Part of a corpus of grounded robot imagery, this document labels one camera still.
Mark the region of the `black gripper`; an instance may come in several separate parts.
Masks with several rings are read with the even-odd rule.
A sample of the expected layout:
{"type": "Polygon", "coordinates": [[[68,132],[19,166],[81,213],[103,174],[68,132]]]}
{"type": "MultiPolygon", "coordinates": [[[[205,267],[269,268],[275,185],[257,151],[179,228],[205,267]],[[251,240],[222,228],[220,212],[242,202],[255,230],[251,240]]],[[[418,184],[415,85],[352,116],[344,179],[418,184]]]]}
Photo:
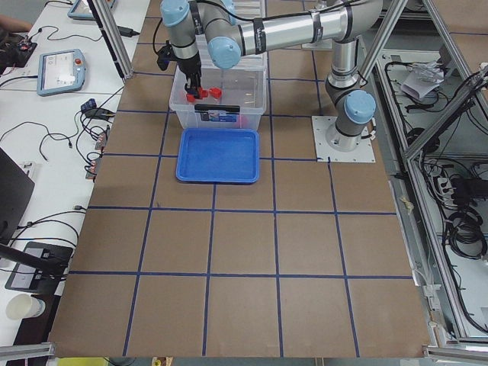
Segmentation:
{"type": "Polygon", "coordinates": [[[194,98],[201,98],[201,58],[199,53],[184,59],[178,58],[178,67],[186,76],[185,91],[194,98]]]}

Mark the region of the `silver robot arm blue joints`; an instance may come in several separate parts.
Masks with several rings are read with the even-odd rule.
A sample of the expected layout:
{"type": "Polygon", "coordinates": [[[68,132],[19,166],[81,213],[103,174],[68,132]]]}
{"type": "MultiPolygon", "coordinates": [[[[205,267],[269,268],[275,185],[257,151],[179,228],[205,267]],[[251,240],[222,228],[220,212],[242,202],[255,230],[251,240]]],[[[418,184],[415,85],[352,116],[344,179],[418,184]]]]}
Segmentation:
{"type": "Polygon", "coordinates": [[[172,62],[205,51],[219,69],[243,57],[267,57],[267,100],[263,115],[285,118],[338,114],[342,96],[355,88],[359,37],[379,18],[380,1],[335,1],[303,10],[293,3],[163,1],[162,24],[172,45],[172,62]]]}

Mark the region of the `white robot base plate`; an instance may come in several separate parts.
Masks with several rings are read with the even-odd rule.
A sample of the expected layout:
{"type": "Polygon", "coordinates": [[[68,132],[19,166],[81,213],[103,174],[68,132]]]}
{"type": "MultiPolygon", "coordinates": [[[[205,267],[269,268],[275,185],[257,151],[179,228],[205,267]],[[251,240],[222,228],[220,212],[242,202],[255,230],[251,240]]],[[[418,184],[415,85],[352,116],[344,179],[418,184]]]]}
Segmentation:
{"type": "Polygon", "coordinates": [[[367,125],[361,135],[348,137],[337,131],[336,116],[312,116],[312,129],[318,162],[376,162],[367,125]]]}

